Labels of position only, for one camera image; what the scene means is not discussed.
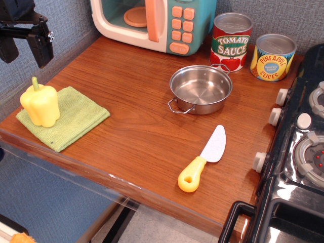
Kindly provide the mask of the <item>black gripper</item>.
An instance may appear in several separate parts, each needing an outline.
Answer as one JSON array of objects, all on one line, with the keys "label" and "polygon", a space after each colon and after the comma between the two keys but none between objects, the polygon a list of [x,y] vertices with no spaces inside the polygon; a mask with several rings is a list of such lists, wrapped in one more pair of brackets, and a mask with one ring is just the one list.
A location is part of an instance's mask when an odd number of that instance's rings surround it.
[{"label": "black gripper", "polygon": [[27,38],[40,69],[53,59],[54,35],[47,27],[47,17],[34,8],[34,1],[1,1],[0,48],[4,62],[11,63],[19,56],[13,38]]}]

